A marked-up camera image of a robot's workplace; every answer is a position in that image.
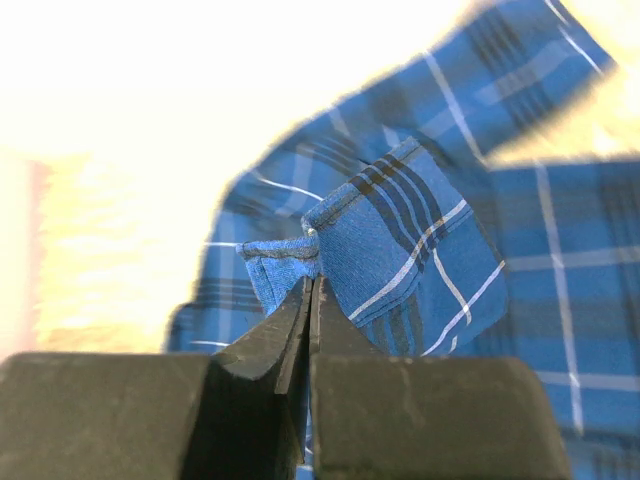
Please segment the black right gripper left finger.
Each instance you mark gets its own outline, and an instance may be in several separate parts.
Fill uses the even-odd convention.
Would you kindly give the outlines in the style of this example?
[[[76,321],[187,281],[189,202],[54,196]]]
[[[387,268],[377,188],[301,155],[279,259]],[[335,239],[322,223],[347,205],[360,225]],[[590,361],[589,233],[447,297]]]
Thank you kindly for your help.
[[[312,281],[215,354],[22,352],[1,366],[5,479],[292,479]]]

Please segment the blue plaid long sleeve shirt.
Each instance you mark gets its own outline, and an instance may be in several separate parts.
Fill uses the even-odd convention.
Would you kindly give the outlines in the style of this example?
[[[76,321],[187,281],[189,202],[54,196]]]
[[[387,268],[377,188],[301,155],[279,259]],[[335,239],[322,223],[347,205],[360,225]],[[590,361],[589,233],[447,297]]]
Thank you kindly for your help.
[[[611,67],[558,1],[500,1],[236,179],[171,352],[215,353],[325,276],[383,352],[527,363],[578,479],[639,475],[639,163],[486,156]]]

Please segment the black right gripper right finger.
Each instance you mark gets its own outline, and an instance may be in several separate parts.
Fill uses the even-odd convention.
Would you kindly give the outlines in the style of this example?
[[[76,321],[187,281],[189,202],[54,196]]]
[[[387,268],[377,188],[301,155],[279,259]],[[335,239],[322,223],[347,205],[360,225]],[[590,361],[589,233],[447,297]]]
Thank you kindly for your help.
[[[319,277],[310,307],[318,479],[567,479],[544,388],[512,357],[381,353]]]

